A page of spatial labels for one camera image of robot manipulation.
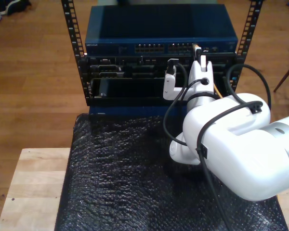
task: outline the yellow cable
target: yellow cable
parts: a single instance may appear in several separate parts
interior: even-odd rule
[[[223,96],[222,96],[222,94],[220,93],[220,91],[217,89],[217,87],[215,86],[215,84],[214,84],[214,90],[216,91],[216,93],[218,94],[218,96],[220,97],[220,98],[222,98]]]

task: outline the wooden table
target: wooden table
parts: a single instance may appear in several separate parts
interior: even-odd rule
[[[0,217],[0,231],[53,231],[69,148],[23,149]],[[278,195],[289,227],[289,190]]]

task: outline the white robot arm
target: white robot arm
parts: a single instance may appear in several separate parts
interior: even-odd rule
[[[209,84],[198,82],[190,88],[184,100],[193,94],[213,94],[213,71],[211,62],[201,56],[194,61],[189,84],[196,79],[207,79]],[[174,73],[166,73],[164,98],[173,100],[181,89],[174,87]],[[270,123],[270,109],[260,97],[241,93],[245,102],[260,101],[261,111],[252,113],[242,107],[210,125],[201,140],[205,151],[204,160],[208,169],[238,196],[259,201],[270,198],[289,188],[289,117]],[[187,146],[172,141],[171,158],[183,164],[200,164],[197,139],[200,131],[217,115],[240,105],[233,96],[214,100],[201,96],[187,104],[183,132],[176,139]]]

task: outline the blue network switch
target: blue network switch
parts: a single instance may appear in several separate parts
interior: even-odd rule
[[[237,37],[223,4],[94,6],[86,36],[89,57],[235,52]]]

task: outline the black bubble wrap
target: black bubble wrap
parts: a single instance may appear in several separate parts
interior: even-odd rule
[[[173,162],[168,146],[161,117],[80,115],[55,230],[226,230],[201,168]],[[276,197],[249,202],[214,185],[235,231],[288,230]]]

